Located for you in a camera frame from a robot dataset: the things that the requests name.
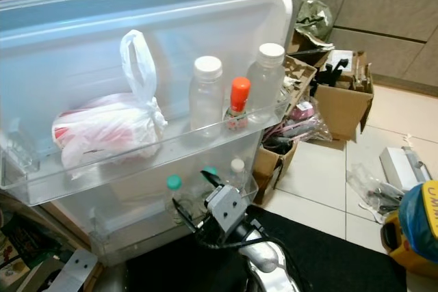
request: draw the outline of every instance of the white floor tile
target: white floor tile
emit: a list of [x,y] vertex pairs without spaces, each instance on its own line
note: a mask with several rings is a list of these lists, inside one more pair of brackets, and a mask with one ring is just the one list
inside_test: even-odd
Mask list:
[[300,224],[345,239],[345,213],[284,191],[275,190],[263,208]]
[[333,145],[299,143],[276,188],[345,211],[345,143]]
[[421,277],[415,274],[406,273],[407,292],[436,292],[438,280]]
[[387,253],[381,242],[381,225],[347,213],[347,241],[377,252]]
[[438,142],[438,98],[374,86],[368,124]]
[[[357,136],[356,142],[349,141],[346,147],[347,170],[352,169],[352,164],[362,163],[376,178],[386,181],[385,173],[379,155],[385,147],[408,146],[403,140],[403,135],[375,127],[366,127],[362,135]],[[420,159],[427,165],[430,174],[438,178],[438,144],[411,138],[410,142]],[[360,197],[348,185],[346,188],[346,209],[348,213],[373,220],[370,212],[363,210],[357,204]]]

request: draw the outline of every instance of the clear plastic shelf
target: clear plastic shelf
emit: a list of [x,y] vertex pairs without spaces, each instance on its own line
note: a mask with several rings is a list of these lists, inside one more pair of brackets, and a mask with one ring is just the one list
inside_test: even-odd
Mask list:
[[[30,206],[55,200],[150,170],[270,127],[280,122],[288,105],[289,94],[281,90],[276,104],[254,112],[254,114],[260,112],[263,115],[270,113],[269,120],[265,122],[252,122],[249,120],[248,126],[238,131],[228,130],[227,120],[195,131],[190,131],[189,116],[169,120],[168,127],[164,132],[164,138],[160,143],[150,144],[143,148],[121,153],[115,157],[99,159],[68,169],[65,169],[62,165],[61,152],[40,156],[38,159],[39,167],[35,171],[25,170],[20,167],[10,151],[2,150],[0,188]],[[203,137],[205,129],[220,129],[221,133],[217,138],[209,140]],[[136,154],[157,144],[160,147],[154,156],[148,159],[140,156],[136,157]],[[81,170],[85,173],[79,178],[73,179],[72,173],[75,170]]]
[[[251,204],[258,189],[255,179],[250,176],[240,193]],[[184,224],[176,225],[172,221],[164,209],[163,199],[157,195],[148,199],[149,203],[145,205],[145,202],[140,208],[128,203],[123,207],[126,211],[105,209],[96,212],[95,230],[90,233],[90,239],[93,253],[104,265],[116,265],[190,233]],[[112,230],[119,224],[116,221],[121,220],[125,221],[123,227]]]

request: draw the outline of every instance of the white plastic bag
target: white plastic bag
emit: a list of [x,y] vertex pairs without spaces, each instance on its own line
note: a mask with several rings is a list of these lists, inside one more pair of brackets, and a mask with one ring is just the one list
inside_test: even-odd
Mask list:
[[[131,67],[131,44],[136,51],[139,78],[134,76]],[[154,97],[157,75],[143,34],[131,30],[124,36],[120,55],[132,93],[95,99],[80,109],[60,114],[53,122],[53,141],[62,149],[62,164],[66,169],[154,144],[162,138],[167,122]],[[147,158],[158,148],[159,144],[152,145],[132,156]],[[74,170],[73,178],[81,173]]]

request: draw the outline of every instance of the black mat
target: black mat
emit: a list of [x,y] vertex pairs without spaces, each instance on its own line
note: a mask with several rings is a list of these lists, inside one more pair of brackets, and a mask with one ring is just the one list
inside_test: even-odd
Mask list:
[[[250,207],[266,232],[289,248],[315,292],[406,292],[405,270],[388,256]],[[188,236],[128,262],[130,291],[242,291],[246,272],[237,252],[213,251]]]

